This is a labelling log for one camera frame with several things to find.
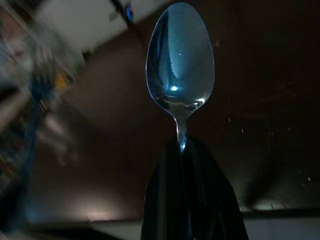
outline white ceiling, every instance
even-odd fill
[[[134,21],[150,15],[170,0],[131,0]],[[127,29],[109,0],[48,0],[41,6],[36,19],[45,21],[65,35],[78,49],[94,49]]]

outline floor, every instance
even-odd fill
[[[218,43],[214,90],[189,133],[209,147],[242,211],[320,207],[317,1],[189,2]],[[142,218],[145,186],[176,131],[145,80],[160,14],[97,49],[43,122],[30,222]]]

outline spoon handle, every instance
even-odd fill
[[[178,139],[180,152],[183,153],[188,140],[187,120],[175,119],[176,123],[176,136]]]

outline spoon bowl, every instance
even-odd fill
[[[149,93],[174,118],[183,152],[188,140],[187,119],[209,99],[215,82],[211,40],[192,6],[175,3],[160,16],[145,69]]]

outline yellow object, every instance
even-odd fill
[[[63,90],[68,87],[67,76],[66,74],[59,73],[54,80],[54,88],[57,90]]]

